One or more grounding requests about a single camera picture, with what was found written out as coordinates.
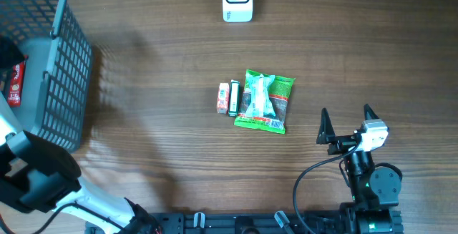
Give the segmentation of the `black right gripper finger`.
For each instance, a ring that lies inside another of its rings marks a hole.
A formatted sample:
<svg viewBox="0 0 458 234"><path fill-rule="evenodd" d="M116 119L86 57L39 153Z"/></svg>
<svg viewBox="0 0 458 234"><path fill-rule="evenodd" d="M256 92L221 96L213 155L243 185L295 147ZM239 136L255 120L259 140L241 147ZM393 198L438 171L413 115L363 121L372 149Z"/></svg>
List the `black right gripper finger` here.
<svg viewBox="0 0 458 234"><path fill-rule="evenodd" d="M336 134L331 124L331 119L328 114L328 110L323 108L321 110L321 123L318 130L318 136L316 143L319 145L325 145L334 143L336 141Z"/></svg>
<svg viewBox="0 0 458 234"><path fill-rule="evenodd" d="M379 116L372 110L369 104L364 105L365 120L378 120Z"/></svg>

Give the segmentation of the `green white gum pack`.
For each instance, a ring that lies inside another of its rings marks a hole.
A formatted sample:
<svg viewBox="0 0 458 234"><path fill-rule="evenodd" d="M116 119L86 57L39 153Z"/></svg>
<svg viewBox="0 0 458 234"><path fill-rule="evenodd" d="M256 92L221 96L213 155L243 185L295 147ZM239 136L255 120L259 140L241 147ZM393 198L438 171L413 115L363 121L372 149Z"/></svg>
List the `green white gum pack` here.
<svg viewBox="0 0 458 234"><path fill-rule="evenodd" d="M238 114L240 82L234 79L230 83L230 103L228 108L228 115L236 117Z"/></svg>

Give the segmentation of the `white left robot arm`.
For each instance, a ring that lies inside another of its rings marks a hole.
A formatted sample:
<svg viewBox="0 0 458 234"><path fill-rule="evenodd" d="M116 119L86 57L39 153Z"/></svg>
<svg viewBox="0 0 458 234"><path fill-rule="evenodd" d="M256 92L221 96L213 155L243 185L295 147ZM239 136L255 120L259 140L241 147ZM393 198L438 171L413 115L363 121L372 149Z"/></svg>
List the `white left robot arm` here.
<svg viewBox="0 0 458 234"><path fill-rule="evenodd" d="M1 100L1 202L21 213L64 212L105 233L161 233L160 223L140 205L111 196L82 177L63 147L21 128Z"/></svg>

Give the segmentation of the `light teal tissue packet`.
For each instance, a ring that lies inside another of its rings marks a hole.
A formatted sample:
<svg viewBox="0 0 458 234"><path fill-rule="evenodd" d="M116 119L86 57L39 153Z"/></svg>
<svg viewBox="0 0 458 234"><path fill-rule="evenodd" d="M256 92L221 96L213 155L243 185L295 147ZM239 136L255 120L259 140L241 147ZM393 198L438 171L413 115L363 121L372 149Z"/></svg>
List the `light teal tissue packet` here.
<svg viewBox="0 0 458 234"><path fill-rule="evenodd" d="M276 115L268 93L275 77L275 75L259 74L253 76L250 73L246 74L246 82L250 90L250 104L245 111L247 117L264 117L268 115L274 117Z"/></svg>

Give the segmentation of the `red chocolate bar wrapper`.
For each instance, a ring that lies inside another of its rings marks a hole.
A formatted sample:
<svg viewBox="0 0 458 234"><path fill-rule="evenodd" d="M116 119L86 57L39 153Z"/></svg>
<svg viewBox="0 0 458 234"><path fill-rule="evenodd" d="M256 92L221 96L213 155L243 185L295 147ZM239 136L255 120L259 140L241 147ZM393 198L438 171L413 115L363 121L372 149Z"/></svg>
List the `red chocolate bar wrapper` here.
<svg viewBox="0 0 458 234"><path fill-rule="evenodd" d="M7 103L10 107L19 107L21 105L21 93L24 86L26 61L15 65L11 71L11 81Z"/></svg>

